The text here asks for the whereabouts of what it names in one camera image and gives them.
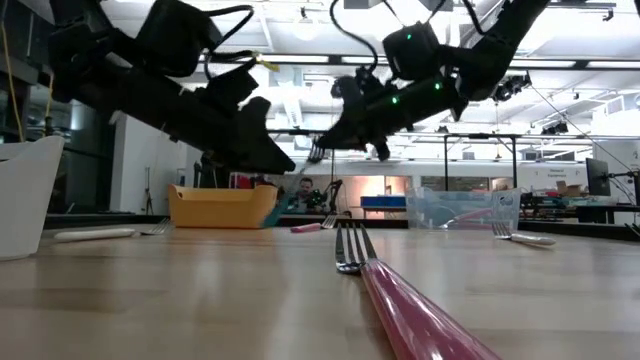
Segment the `white plastic bin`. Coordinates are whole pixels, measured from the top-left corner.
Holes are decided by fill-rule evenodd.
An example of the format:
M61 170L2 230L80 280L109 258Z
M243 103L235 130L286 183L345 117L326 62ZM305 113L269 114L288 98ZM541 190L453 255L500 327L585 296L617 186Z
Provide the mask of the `white plastic bin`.
M37 251L63 147L59 136L0 144L0 261Z

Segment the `black computer monitor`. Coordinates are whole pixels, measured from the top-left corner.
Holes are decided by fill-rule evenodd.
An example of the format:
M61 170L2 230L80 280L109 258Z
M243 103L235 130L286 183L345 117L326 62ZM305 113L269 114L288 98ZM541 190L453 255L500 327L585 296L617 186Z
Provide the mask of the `black computer monitor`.
M586 159L588 192L592 196L610 196L608 164L593 158Z
M230 171L224 166L202 159L194 164L194 182L196 188L228 189Z

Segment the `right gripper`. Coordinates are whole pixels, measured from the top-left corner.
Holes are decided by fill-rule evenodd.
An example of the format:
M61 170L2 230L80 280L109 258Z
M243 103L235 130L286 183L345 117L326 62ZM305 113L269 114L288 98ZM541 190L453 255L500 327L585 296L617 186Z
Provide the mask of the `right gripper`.
M415 81L410 85L394 88L390 95L372 104L374 130L372 145L379 160L387 160L390 150L386 137L402 128L412 130L413 125L442 111L449 110L459 121L468 106L468 100L459 94L456 80L436 75ZM317 140L317 146L331 150L365 151L363 141L366 132L364 110L344 107L337 122Z

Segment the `white handled fork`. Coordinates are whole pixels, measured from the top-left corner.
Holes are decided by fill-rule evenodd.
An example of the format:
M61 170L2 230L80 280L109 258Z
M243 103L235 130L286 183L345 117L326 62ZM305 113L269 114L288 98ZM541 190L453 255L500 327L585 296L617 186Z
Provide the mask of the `white handled fork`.
M536 237L513 233L506 224L501 222L492 223L492 231L494 237L497 239L539 246L552 246L556 244L555 240L548 237Z
M128 238L136 236L156 236L164 234L172 226L169 218L162 219L152 228L147 230L135 230L132 228L110 228L101 230L67 231L54 235L54 239L61 242L102 240L111 238Z

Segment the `yellow plastic bin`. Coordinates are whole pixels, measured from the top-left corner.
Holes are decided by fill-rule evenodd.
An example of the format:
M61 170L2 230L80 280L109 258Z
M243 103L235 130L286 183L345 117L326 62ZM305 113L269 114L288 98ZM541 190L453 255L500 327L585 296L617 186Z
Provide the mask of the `yellow plastic bin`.
M171 221L179 228L260 229L274 209L278 189L168 187Z

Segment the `red handled fork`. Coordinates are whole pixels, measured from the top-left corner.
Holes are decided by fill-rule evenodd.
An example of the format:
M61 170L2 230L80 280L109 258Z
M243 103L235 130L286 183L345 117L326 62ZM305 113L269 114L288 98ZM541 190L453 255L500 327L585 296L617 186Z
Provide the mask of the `red handled fork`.
M482 208L482 209L474 210L461 215L456 215L450 220L446 221L444 224L440 225L439 228L447 229L449 225L452 223L466 221L470 219L477 219L477 218L481 218L482 216L491 215L492 213L493 213L493 210L491 208Z
M307 225L301 225L292 227L290 231L292 233L309 233L325 229L333 229L337 223L337 215L328 215L322 223L311 223Z
M382 261L362 224L339 224L336 270L363 279L398 360L502 360Z

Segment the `black metal frame stand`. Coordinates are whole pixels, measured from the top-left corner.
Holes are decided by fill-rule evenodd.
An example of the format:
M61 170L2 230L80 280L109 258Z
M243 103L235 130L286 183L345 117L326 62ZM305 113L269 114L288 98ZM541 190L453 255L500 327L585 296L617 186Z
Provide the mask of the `black metal frame stand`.
M334 180L335 175L335 151L323 149L318 146L317 142L326 133L326 130L317 129L268 129L269 136L278 144L281 136L290 136L293 138L294 146L297 146L296 139L300 138L303 145L298 149L299 154L289 154L294 161L295 168L292 171L286 171L283 175L273 175L270 180L277 185L285 194L295 193L299 186L299 181L310 175L319 175L323 170L325 175L330 175L330 179Z
M458 138L458 139L471 139L471 140L489 140L489 139L509 139L511 141L511 145L505 145L508 150L512 153L512 179L513 179L513 187L518 187L518 179L517 179L517 156L516 156L516 146L517 140L521 138L523 135L518 134L490 134L490 133L448 133L443 136L443 146L444 146L444 189L445 191L449 191L449 142L450 138Z

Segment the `black tripod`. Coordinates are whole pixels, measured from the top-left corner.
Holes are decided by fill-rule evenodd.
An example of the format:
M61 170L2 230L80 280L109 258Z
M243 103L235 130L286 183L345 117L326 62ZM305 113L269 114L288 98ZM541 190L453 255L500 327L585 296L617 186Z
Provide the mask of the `black tripod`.
M153 199L151 195L151 168L145 168L145 178L144 178L144 212L146 215L153 215Z

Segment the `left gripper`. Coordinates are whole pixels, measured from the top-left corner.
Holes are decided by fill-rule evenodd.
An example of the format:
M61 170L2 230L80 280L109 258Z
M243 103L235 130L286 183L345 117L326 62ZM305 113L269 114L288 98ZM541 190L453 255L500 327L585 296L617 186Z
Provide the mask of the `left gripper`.
M193 94L172 95L167 101L164 130L171 138L203 152L212 152L214 162L253 173L284 174L294 171L295 163L269 136L266 115L271 102L250 99L236 118L238 131L231 120L202 104ZM235 143L240 140L240 159Z

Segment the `cluttered background workbench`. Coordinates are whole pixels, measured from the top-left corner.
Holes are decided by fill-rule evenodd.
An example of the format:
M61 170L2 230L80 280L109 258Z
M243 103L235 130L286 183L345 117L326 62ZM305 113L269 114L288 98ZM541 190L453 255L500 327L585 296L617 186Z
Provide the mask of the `cluttered background workbench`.
M521 196L520 219L546 222L577 222L608 225L640 225L640 207L611 203L597 197L566 197L552 193Z

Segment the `black aluminium table frame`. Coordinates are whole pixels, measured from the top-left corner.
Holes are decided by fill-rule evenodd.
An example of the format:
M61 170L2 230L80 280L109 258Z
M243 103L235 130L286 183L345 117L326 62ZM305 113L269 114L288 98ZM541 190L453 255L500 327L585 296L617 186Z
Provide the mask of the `black aluminium table frame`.
M45 230L80 228L92 226L115 226L128 224L157 224L166 215L135 215L129 213L105 214L50 214L45 219ZM354 219L367 229L408 229L407 220ZM622 240L640 243L625 226L593 223L560 223L520 220L518 230L533 233L547 233L577 237L591 237L607 240Z

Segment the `yellow label tag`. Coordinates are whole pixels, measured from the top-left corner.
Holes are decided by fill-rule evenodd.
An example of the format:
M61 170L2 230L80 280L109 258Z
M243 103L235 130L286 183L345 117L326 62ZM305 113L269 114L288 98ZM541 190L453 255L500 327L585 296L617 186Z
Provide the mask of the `yellow label tag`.
M272 72L279 72L280 71L280 67L277 64L268 61L267 57L265 55L263 55L263 54L255 53L254 54L254 59L256 60L257 64L265 67L269 71L272 71Z

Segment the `red crate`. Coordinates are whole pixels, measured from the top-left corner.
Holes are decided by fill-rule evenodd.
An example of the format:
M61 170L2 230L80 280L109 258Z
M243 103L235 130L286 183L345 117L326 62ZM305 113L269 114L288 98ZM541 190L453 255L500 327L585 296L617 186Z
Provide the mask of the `red crate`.
M256 186L273 186L267 175L265 174L249 174L234 172L230 174L229 187L234 189L254 189Z

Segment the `person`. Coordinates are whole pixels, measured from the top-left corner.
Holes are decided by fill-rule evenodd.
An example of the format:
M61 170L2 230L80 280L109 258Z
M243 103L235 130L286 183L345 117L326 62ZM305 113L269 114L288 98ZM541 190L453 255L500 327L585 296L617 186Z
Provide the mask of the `person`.
M299 189L294 197L294 211L298 213L322 213L324 203L319 190L314 188L311 178L304 177L299 182Z

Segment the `blue storage bin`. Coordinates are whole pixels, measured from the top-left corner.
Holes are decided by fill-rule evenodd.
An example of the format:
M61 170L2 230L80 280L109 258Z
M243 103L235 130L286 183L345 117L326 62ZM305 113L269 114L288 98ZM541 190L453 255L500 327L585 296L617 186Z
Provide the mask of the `blue storage bin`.
M406 198L397 195L361 196L362 208L405 208Z

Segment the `black ceiling spotlight cluster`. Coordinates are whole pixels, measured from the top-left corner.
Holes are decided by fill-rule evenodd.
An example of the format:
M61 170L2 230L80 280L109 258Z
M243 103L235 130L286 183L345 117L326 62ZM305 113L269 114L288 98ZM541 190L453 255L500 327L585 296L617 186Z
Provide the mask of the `black ceiling spotlight cluster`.
M532 81L528 72L524 75L508 76L503 82L498 84L491 98L496 103L505 102L531 85Z

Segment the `clear plastic container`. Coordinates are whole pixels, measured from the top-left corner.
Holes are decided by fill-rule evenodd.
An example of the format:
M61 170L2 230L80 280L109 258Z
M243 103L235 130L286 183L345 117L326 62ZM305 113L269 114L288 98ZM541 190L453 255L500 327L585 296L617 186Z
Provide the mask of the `clear plastic container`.
M495 192L434 191L426 187L414 188L405 194L406 214L410 228L431 230L492 231L492 223L506 224L511 231L518 227L520 213L518 189ZM440 229L456 215L482 208L491 208L491 215L456 222Z

